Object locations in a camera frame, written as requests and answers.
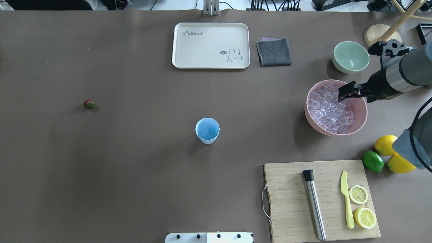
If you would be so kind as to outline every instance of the bowl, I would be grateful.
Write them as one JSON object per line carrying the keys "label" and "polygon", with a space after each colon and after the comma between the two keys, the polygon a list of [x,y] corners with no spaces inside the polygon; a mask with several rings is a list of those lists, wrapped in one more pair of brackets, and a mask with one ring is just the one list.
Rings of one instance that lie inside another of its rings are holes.
{"label": "bowl", "polygon": [[337,70],[353,74],[369,65],[369,53],[355,42],[341,42],[333,50],[333,65]]}
{"label": "bowl", "polygon": [[318,132],[327,135],[327,136],[333,136],[333,137],[338,137],[338,136],[347,136],[347,135],[351,135],[354,134],[356,132],[358,132],[366,123],[366,119],[368,117],[368,107],[366,106],[366,101],[363,98],[351,98],[350,100],[352,100],[352,105],[351,105],[351,110],[354,113],[354,124],[350,125],[350,127],[348,128],[348,130],[346,131],[346,133],[344,134],[339,134],[339,133],[333,133],[330,131],[325,130],[324,128],[322,128],[316,121],[313,120],[311,114],[309,113],[309,109],[312,109],[312,107],[308,107],[308,98],[309,95],[311,94],[312,91],[316,91],[318,89],[323,89],[325,86],[329,85],[329,84],[333,84],[335,88],[340,88],[341,86],[345,85],[346,83],[340,80],[334,80],[334,79],[329,79],[329,80],[324,80],[321,81],[317,84],[315,84],[310,91],[308,92],[308,95],[306,96],[306,101],[305,101],[305,115],[306,115],[306,119],[309,122],[309,124]]}

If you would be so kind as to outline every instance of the black muddler tip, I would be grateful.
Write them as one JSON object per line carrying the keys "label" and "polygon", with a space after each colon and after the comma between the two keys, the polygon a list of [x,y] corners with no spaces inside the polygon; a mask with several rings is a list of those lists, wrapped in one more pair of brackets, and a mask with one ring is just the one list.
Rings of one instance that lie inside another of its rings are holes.
{"label": "black muddler tip", "polygon": [[307,182],[314,180],[314,170],[313,169],[303,170],[303,175],[305,176],[305,181],[307,181]]}

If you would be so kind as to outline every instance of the lime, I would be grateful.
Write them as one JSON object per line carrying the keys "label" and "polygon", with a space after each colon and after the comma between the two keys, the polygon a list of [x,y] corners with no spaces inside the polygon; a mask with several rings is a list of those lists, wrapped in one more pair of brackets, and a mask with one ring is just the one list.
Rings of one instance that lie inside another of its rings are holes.
{"label": "lime", "polygon": [[397,139],[394,135],[385,135],[380,137],[375,141],[374,147],[375,150],[380,155],[393,155],[395,151],[393,150],[393,142],[395,142]]}
{"label": "lime", "polygon": [[354,212],[354,219],[365,229],[372,229],[377,224],[375,213],[369,208],[358,208]]}
{"label": "lime", "polygon": [[406,173],[415,169],[416,167],[404,159],[398,153],[395,153],[390,159],[388,159],[387,168],[396,173]]}
{"label": "lime", "polygon": [[362,160],[365,167],[373,172],[381,172],[382,168],[384,168],[384,161],[374,151],[366,151]]}
{"label": "lime", "polygon": [[361,185],[353,185],[349,189],[349,198],[357,204],[364,204],[368,200],[368,192]]}

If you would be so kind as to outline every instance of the yellow knife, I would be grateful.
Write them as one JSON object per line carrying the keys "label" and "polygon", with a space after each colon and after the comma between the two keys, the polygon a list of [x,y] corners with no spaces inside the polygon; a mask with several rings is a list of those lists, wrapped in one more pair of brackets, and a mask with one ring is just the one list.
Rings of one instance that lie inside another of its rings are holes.
{"label": "yellow knife", "polygon": [[346,225],[348,228],[354,228],[353,211],[351,210],[351,202],[349,201],[348,195],[348,181],[346,179],[346,170],[342,172],[340,178],[340,191],[345,196],[345,214],[346,214]]}

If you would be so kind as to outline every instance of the wooden cutting board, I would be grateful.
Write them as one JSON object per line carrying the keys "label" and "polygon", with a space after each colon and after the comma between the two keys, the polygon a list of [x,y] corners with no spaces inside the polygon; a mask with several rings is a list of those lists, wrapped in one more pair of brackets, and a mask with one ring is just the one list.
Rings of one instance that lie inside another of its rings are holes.
{"label": "wooden cutting board", "polygon": [[364,229],[357,223],[353,229],[346,226],[344,196],[340,191],[342,171],[347,171],[348,188],[361,185],[369,194],[368,201],[363,205],[351,201],[353,212],[360,207],[375,211],[361,160],[268,163],[264,165],[264,171],[270,201],[273,243],[319,241],[306,196],[307,187],[302,173],[306,169],[314,170],[327,241],[381,237],[378,223],[372,229]]}

